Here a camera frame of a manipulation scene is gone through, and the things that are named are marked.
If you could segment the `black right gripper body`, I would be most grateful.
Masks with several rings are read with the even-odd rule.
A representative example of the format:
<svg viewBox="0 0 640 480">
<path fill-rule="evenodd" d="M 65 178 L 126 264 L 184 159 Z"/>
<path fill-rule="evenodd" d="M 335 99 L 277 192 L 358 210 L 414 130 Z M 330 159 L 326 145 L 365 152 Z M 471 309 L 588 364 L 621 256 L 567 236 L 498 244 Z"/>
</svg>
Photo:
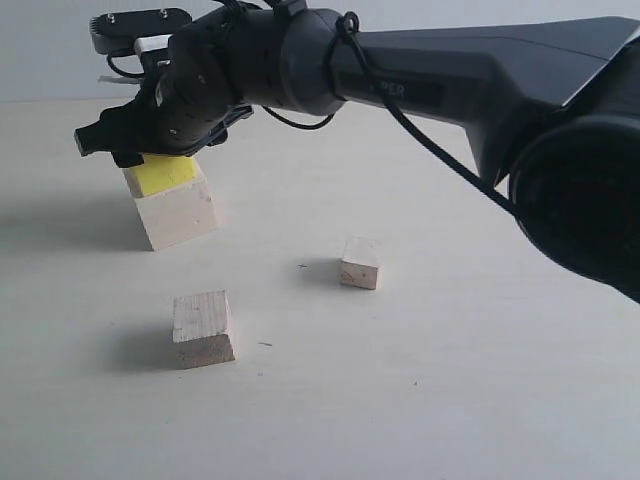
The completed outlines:
<svg viewBox="0 0 640 480">
<path fill-rule="evenodd" d="M 265 9 L 216 9 L 180 28 L 140 114 L 134 150 L 184 155 L 239 105 L 283 107 L 284 37 L 285 21 Z"/>
</svg>

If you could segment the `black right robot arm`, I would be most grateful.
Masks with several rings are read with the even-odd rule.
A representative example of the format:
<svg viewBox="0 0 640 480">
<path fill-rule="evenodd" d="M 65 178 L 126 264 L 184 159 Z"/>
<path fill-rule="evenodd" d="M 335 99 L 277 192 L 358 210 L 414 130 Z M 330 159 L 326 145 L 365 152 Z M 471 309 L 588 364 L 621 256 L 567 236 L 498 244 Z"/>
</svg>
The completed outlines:
<svg viewBox="0 0 640 480">
<path fill-rule="evenodd" d="M 226 141 L 255 107 L 327 125 L 348 102 L 387 110 L 508 212 L 559 266 L 639 296 L 639 23 L 365 32 L 304 1 L 105 13 L 95 51 L 137 56 L 139 89 L 75 131 L 120 168 Z"/>
</svg>

